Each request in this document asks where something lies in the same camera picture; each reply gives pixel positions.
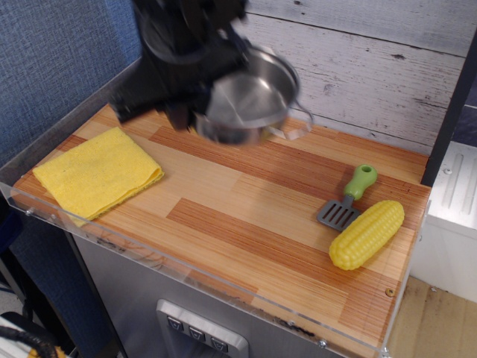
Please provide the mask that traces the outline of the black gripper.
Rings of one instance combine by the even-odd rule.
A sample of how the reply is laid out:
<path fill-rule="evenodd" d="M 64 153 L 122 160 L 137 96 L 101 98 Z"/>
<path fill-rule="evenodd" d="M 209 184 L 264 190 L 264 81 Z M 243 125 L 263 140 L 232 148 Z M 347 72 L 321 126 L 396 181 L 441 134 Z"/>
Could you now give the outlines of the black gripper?
<path fill-rule="evenodd" d="M 142 46 L 139 65 L 112 91 L 120 122 L 209 87 L 247 63 L 248 44 L 232 23 L 246 15 L 246 1 L 134 1 Z M 176 131 L 195 128 L 209 97 L 165 104 Z"/>

